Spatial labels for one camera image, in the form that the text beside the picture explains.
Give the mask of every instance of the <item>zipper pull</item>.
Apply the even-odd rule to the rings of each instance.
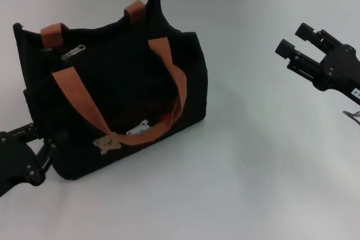
[[[85,45],[79,45],[75,49],[72,49],[70,52],[62,55],[61,60],[68,60],[71,56],[73,56],[85,49],[86,49]]]

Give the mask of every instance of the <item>white table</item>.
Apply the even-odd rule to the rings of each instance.
[[[0,0],[0,130],[31,122],[12,24],[97,28],[132,1]],[[75,182],[51,169],[18,185],[0,199],[0,239],[360,239],[360,126],[342,114],[359,106],[275,54],[285,38],[322,59],[294,35],[302,22],[360,50],[360,0],[162,3],[199,36],[206,119]]]

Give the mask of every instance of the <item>sticker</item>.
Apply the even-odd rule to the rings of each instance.
[[[143,133],[145,130],[150,128],[148,123],[149,123],[149,121],[147,121],[146,119],[141,121],[139,126],[136,126],[135,128],[133,128],[133,129],[129,130],[128,132],[126,132],[126,135],[135,135],[135,134]]]
[[[96,139],[93,144],[101,149],[100,154],[102,155],[105,155],[110,150],[120,149],[122,147],[121,144],[114,140],[114,137],[110,135]]]
[[[352,95],[354,95],[355,97],[357,97],[358,99],[360,99],[360,90],[355,88],[352,92]]]

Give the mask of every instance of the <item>bag handle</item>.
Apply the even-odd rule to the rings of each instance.
[[[141,18],[145,16],[145,14],[145,4],[142,3],[140,0],[136,0],[124,10],[124,15],[129,16],[131,24],[137,23]],[[64,31],[67,30],[69,30],[69,28],[60,22],[43,28],[41,30],[41,40],[43,42],[44,48],[53,49],[62,46],[62,44],[64,43],[62,34]]]
[[[153,142],[168,132],[180,118],[187,96],[186,74],[174,65],[168,38],[152,39],[148,44],[168,69],[178,88],[178,97],[171,113],[164,115],[161,122],[141,134],[122,135],[112,132],[74,67],[53,73],[56,83],[78,113],[111,139],[130,146]]]

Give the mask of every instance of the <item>black canvas handbag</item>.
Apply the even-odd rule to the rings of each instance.
[[[53,165],[78,179],[202,120],[208,75],[195,33],[135,1],[98,29],[13,26],[33,123],[0,133],[0,196]],[[36,154],[26,143],[44,139]]]

